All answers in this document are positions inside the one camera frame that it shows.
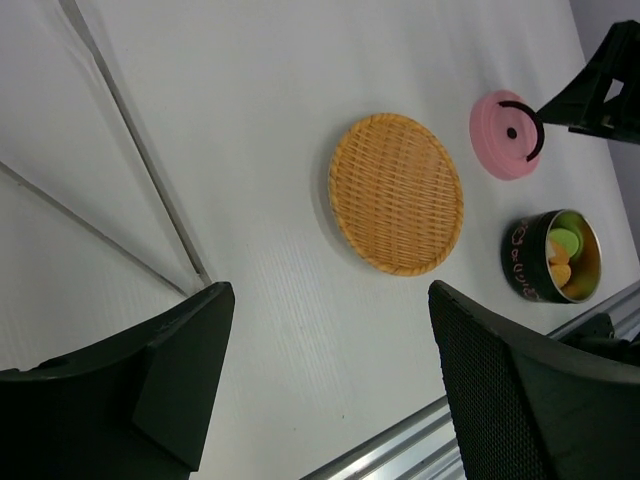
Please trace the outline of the steel lunch box bowl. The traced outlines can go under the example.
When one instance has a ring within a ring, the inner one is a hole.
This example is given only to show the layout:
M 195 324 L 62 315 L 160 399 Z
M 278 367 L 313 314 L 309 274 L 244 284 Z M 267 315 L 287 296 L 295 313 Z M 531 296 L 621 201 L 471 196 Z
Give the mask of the steel lunch box bowl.
M 553 278 L 553 230 L 577 237 L 577 251 L 568 258 L 566 283 Z M 596 292 L 602 273 L 598 238 L 586 218 L 575 210 L 555 210 L 512 222 L 501 244 L 501 263 L 512 289 L 534 302 L 579 304 Z

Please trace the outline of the yellow round cracker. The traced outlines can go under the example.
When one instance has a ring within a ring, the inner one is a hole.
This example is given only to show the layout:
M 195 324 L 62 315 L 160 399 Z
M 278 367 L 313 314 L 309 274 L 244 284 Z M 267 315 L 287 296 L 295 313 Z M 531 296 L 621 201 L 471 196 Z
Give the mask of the yellow round cracker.
M 569 264 L 549 264 L 549 272 L 554 286 L 562 290 L 571 279 L 572 270 Z

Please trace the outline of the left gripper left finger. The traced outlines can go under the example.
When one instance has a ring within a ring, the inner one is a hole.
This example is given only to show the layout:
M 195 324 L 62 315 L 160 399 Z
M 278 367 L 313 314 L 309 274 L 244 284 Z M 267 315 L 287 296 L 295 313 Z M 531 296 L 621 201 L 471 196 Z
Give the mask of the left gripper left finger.
M 186 479 L 201 465 L 233 287 L 29 370 L 1 374 L 5 479 Z

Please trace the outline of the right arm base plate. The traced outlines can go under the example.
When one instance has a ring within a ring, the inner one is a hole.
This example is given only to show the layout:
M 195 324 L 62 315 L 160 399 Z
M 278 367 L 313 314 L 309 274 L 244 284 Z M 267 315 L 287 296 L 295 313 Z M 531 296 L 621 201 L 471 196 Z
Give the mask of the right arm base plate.
M 607 313 L 597 313 L 559 341 L 601 358 L 639 366 L 639 336 L 633 340 L 617 337 Z

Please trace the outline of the plain round biscuit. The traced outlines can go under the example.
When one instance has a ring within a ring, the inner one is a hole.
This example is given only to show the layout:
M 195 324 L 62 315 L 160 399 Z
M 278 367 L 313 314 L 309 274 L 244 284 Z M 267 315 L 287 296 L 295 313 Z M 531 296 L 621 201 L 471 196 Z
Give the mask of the plain round biscuit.
M 559 251 L 553 250 L 548 255 L 548 262 L 551 265 L 568 265 L 570 262 L 570 256 L 564 249 L 560 249 Z

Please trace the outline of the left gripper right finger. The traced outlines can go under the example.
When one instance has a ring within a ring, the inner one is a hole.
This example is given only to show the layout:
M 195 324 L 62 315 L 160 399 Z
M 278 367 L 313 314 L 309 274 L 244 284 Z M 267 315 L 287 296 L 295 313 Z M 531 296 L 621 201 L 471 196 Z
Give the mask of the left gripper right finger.
M 563 342 L 443 281 L 429 312 L 469 479 L 636 479 L 639 342 Z

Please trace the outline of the woven bamboo tray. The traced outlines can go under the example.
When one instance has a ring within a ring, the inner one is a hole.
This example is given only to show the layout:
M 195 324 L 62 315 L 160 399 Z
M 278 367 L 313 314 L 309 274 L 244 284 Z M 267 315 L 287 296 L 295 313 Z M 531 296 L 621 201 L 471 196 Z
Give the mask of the woven bamboo tray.
M 434 270 L 463 226 L 463 190 L 450 155 L 429 129 L 400 114 L 367 116 L 341 137 L 328 198 L 350 247 L 391 275 Z

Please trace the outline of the green sandwich cookie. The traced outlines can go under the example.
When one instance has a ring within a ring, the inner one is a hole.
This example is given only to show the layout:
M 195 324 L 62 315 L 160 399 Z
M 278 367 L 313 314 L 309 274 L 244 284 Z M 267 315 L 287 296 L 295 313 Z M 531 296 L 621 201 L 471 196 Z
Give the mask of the green sandwich cookie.
M 553 251 L 564 249 L 570 256 L 570 262 L 575 261 L 584 247 L 582 233 L 582 218 L 574 213 L 559 214 L 552 222 L 546 236 L 546 256 Z

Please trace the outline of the pink round lid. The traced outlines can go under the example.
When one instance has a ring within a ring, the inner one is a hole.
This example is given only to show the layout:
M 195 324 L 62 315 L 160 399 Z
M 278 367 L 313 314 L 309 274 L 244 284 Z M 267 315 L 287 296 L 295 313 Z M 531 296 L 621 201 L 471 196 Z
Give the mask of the pink round lid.
M 480 164 L 504 181 L 533 173 L 545 141 L 537 113 L 510 90 L 490 92 L 474 104 L 469 135 Z

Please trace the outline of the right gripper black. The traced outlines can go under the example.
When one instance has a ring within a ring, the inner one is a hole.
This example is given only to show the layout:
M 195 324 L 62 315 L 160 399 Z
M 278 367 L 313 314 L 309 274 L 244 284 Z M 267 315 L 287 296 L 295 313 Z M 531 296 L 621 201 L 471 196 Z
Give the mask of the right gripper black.
M 572 133 L 637 144 L 639 23 L 613 24 L 585 67 L 537 115 Z

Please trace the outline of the aluminium rail frame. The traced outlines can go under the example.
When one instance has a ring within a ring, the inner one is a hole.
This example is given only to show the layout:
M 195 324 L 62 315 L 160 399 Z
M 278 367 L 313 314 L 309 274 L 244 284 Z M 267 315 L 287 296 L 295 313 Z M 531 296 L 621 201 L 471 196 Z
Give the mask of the aluminium rail frame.
M 548 333 L 561 339 L 606 313 L 613 332 L 639 333 L 639 284 L 634 283 Z M 308 479 L 463 479 L 447 399 L 441 397 L 307 474 Z

